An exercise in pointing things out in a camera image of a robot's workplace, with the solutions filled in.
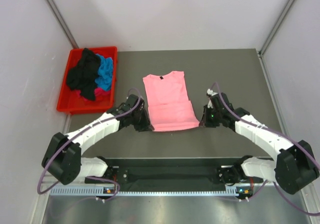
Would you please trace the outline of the pink t shirt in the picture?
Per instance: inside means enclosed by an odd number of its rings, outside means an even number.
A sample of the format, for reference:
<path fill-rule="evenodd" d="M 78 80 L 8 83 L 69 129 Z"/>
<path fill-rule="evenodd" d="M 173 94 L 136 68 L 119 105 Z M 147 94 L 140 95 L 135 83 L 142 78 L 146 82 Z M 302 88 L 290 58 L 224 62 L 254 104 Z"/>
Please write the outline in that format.
<path fill-rule="evenodd" d="M 183 131 L 199 126 L 183 71 L 171 71 L 161 76 L 149 74 L 142 80 L 148 115 L 155 132 Z"/>

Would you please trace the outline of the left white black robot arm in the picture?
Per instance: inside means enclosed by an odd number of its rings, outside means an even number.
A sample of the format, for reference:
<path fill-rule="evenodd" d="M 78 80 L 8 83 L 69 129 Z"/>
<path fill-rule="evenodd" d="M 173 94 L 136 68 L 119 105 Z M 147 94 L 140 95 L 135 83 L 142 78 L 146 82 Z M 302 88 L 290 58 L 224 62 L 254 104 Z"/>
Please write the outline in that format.
<path fill-rule="evenodd" d="M 128 126 L 133 126 L 138 132 L 152 129 L 145 101 L 134 94 L 129 95 L 120 106 L 107 110 L 82 128 L 67 134 L 56 133 L 51 138 L 41 165 L 63 185 L 86 177 L 109 182 L 114 171 L 108 167 L 106 159 L 87 158 L 83 154 L 106 136 Z"/>

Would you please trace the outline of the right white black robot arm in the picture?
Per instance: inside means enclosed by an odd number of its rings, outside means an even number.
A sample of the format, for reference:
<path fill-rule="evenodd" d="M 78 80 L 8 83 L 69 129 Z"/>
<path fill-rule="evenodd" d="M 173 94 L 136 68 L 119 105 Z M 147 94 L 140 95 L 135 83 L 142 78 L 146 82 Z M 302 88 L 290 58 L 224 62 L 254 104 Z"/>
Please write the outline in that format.
<path fill-rule="evenodd" d="M 239 182 L 256 177 L 277 183 L 286 193 L 295 194 L 319 178 L 311 146 L 304 140 L 294 144 L 287 137 L 260 123 L 245 109 L 234 109 L 225 93 L 206 93 L 200 125 L 205 128 L 224 126 L 263 149 L 270 160 L 245 155 L 232 166 Z"/>

